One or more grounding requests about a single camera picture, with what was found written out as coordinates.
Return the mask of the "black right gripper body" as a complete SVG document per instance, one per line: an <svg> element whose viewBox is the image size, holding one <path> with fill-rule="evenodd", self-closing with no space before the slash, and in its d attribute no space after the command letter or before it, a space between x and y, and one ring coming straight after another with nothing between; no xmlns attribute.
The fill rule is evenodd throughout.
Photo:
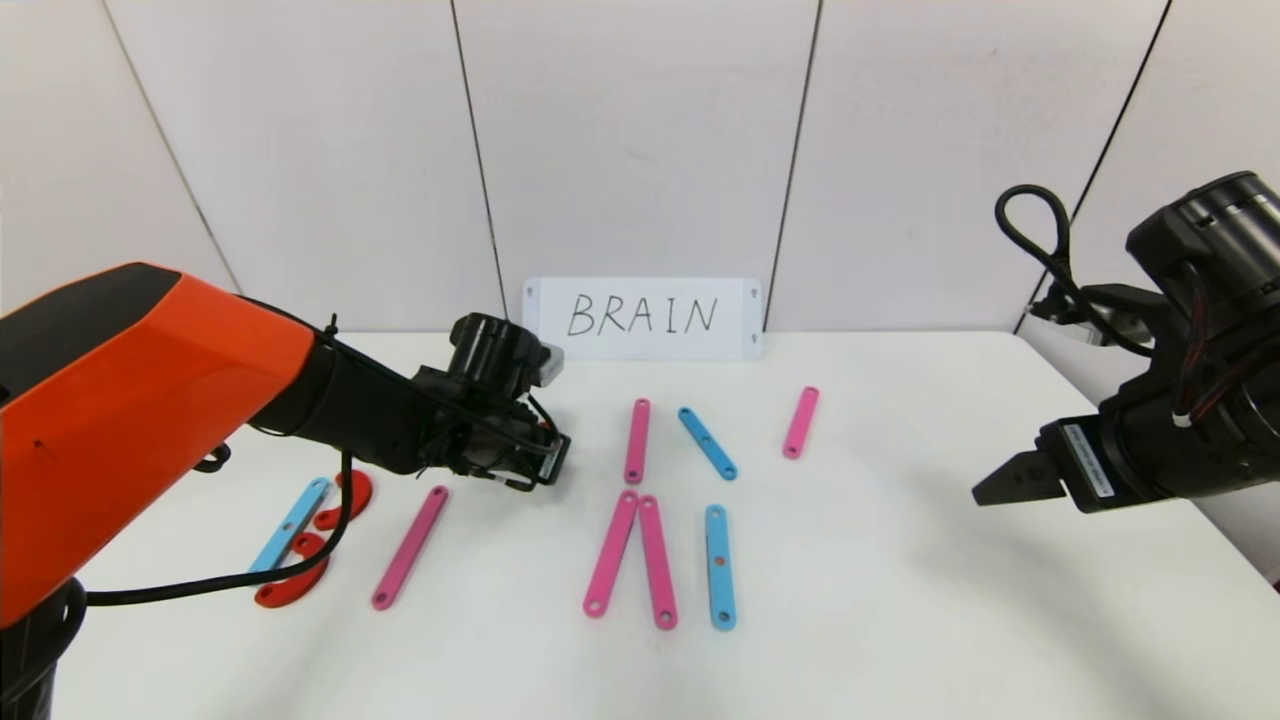
<svg viewBox="0 0 1280 720"><path fill-rule="evenodd" d="M1037 448L1057 464L1083 512L1204 498L1254 486L1254 389L1229 392L1190 427L1172 420L1172 382L1135 378L1093 415L1043 427Z"/></svg>

